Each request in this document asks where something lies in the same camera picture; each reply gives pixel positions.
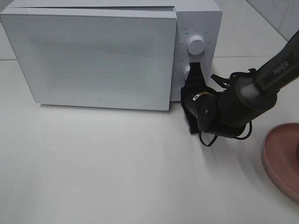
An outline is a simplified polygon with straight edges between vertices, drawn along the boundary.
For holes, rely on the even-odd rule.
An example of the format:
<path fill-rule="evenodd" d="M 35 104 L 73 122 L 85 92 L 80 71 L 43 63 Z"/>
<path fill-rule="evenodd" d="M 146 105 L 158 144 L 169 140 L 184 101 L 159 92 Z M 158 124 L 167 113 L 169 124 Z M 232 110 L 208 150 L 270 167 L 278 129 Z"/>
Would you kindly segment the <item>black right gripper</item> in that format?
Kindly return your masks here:
<path fill-rule="evenodd" d="M 199 107 L 204 97 L 216 96 L 217 92 L 206 85 L 201 64 L 189 63 L 190 70 L 183 88 L 181 88 L 181 106 L 184 110 L 190 134 L 199 133 Z"/>

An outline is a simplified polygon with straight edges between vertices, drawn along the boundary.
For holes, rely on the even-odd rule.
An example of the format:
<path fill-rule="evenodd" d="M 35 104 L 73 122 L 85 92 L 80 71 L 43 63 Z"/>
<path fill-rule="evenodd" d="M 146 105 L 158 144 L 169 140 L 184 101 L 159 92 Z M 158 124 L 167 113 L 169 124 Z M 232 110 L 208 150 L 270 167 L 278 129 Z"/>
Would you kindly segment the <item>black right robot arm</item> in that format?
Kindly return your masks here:
<path fill-rule="evenodd" d="M 252 133 L 252 120 L 274 107 L 278 92 L 299 77 L 299 34 L 295 33 L 284 48 L 259 69 L 234 72 L 229 78 L 212 74 L 223 91 L 206 85 L 201 64 L 190 63 L 181 88 L 181 106 L 189 132 L 245 140 Z"/>

